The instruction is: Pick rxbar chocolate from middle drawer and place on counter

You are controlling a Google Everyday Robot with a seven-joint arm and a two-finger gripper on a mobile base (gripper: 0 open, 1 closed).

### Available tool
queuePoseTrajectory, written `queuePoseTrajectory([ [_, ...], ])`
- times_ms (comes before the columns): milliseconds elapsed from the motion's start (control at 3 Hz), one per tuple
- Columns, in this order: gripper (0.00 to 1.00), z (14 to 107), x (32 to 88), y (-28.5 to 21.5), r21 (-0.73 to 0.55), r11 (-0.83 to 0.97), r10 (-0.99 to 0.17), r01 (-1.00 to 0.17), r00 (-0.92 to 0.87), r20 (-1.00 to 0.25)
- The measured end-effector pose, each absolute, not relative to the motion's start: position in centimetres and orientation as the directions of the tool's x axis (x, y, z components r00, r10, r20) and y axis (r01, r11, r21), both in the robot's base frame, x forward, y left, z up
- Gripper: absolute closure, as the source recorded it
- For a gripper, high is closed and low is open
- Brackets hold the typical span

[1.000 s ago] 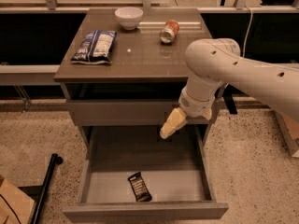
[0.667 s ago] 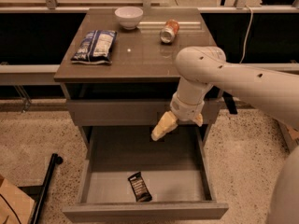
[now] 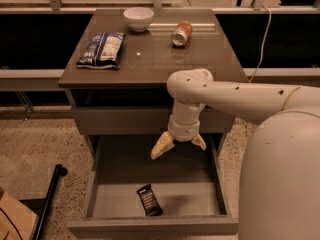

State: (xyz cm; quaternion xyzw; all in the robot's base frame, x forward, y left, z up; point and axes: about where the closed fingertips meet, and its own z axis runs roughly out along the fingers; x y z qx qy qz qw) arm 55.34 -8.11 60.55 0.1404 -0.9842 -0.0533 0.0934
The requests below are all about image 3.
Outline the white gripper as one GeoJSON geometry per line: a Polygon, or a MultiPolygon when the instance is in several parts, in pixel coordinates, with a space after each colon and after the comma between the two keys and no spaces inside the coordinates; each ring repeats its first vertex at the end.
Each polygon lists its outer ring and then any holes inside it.
{"type": "Polygon", "coordinates": [[[200,121],[194,123],[179,123],[173,116],[169,117],[168,131],[164,132],[151,150],[153,160],[159,158],[163,153],[174,147],[174,139],[179,142],[191,141],[202,150],[206,149],[206,143],[199,134],[200,121]]]}

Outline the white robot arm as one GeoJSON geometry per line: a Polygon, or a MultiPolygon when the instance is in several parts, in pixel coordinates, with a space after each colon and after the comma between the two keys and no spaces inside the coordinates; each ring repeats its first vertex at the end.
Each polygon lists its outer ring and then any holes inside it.
{"type": "Polygon", "coordinates": [[[177,71],[167,80],[174,100],[168,129],[151,151],[175,142],[202,146],[206,106],[253,122],[243,156],[239,240],[320,240],[320,89],[217,81],[210,71],[177,71]]]}

